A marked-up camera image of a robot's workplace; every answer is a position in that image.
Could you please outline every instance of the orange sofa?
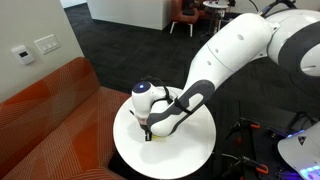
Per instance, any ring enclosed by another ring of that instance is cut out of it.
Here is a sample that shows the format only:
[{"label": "orange sofa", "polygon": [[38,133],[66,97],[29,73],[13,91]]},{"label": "orange sofa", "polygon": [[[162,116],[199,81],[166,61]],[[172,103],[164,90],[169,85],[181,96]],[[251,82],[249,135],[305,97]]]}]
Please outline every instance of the orange sofa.
[{"label": "orange sofa", "polygon": [[127,98],[79,57],[0,103],[0,179],[124,179],[108,163]]}]

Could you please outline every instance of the round tabletop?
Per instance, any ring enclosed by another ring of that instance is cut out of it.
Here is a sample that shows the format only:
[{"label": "round tabletop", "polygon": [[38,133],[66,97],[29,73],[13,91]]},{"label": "round tabletop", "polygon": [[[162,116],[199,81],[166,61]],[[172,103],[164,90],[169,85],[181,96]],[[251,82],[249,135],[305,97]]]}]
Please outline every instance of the round tabletop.
[{"label": "round tabletop", "polygon": [[[180,94],[182,90],[168,87]],[[137,172],[156,179],[176,179],[198,170],[210,157],[216,141],[216,127],[206,106],[201,106],[164,138],[145,141],[145,133],[136,118],[132,98],[119,109],[113,136],[124,161]]]},{"label": "round tabletop", "polygon": [[214,1],[210,3],[210,1],[203,1],[203,5],[215,8],[215,9],[226,9],[228,8],[228,2],[226,0],[219,0],[219,3],[216,4]]}]

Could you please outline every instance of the floor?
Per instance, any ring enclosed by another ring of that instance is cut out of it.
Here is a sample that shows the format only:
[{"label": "floor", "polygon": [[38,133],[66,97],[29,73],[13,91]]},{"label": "floor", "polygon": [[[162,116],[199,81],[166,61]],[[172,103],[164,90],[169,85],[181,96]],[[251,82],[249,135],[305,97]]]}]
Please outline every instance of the floor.
[{"label": "floor", "polygon": [[[92,20],[86,4],[65,11],[101,84],[126,93],[146,75],[158,77],[168,86],[183,88],[190,62],[209,39],[201,38],[208,28],[207,21],[195,24],[191,38],[187,25],[176,25],[170,34],[170,24],[159,31]],[[320,81],[290,75],[268,58],[247,64],[206,103],[215,117],[220,135],[217,141],[222,141],[221,137],[237,121],[241,101],[291,112],[306,111],[320,117]]]}]

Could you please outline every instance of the red chair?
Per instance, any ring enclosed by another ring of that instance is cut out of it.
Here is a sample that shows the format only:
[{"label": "red chair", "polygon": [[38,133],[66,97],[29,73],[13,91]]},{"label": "red chair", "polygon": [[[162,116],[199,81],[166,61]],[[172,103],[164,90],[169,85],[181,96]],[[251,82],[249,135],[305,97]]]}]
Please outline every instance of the red chair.
[{"label": "red chair", "polygon": [[171,11],[172,25],[171,25],[170,34],[172,34],[174,25],[176,23],[185,23],[185,24],[189,24],[190,37],[192,37],[193,24],[196,23],[199,18],[199,11],[198,11],[198,9],[193,8],[194,15],[192,15],[192,16],[183,15],[182,4],[183,4],[183,0],[172,0],[172,11]]}]

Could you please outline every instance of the white wall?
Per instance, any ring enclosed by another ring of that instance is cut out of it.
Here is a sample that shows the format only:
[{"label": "white wall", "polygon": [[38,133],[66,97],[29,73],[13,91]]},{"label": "white wall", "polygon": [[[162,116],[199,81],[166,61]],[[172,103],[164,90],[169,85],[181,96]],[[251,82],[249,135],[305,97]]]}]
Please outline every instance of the white wall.
[{"label": "white wall", "polygon": [[[269,5],[275,0],[252,0],[252,1],[257,5],[258,9],[261,10],[263,7]],[[320,0],[297,0],[295,5],[300,9],[310,9],[310,10],[320,11]],[[279,4],[276,7],[274,7],[272,11],[270,11],[270,13],[283,8],[286,8],[286,6],[283,4]],[[253,4],[249,0],[236,0],[236,6],[231,8],[231,12],[255,13],[256,10]]]},{"label": "white wall", "polygon": [[92,19],[162,30],[170,23],[171,0],[87,0]]},{"label": "white wall", "polygon": [[86,3],[87,0],[60,0],[60,2],[63,8],[67,8],[67,7]]},{"label": "white wall", "polygon": [[[0,1],[0,102],[77,56],[83,56],[59,0]],[[55,34],[61,47],[42,55],[34,40]],[[36,61],[24,66],[11,48],[24,44]]]}]

